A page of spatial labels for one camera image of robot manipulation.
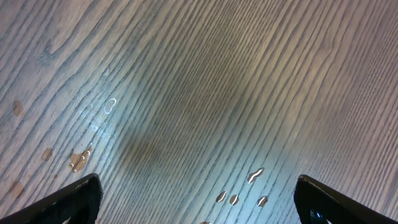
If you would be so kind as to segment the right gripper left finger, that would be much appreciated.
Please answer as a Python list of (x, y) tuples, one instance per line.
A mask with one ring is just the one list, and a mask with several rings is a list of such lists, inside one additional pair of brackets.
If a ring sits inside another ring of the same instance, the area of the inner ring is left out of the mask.
[(22, 210), (1, 223), (94, 223), (103, 190), (98, 174), (91, 173)]

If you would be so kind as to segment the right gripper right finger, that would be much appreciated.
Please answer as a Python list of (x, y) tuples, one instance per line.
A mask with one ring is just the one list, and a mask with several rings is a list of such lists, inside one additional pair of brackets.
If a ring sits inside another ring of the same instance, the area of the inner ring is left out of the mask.
[(298, 177), (294, 203), (301, 223), (397, 224), (308, 175)]

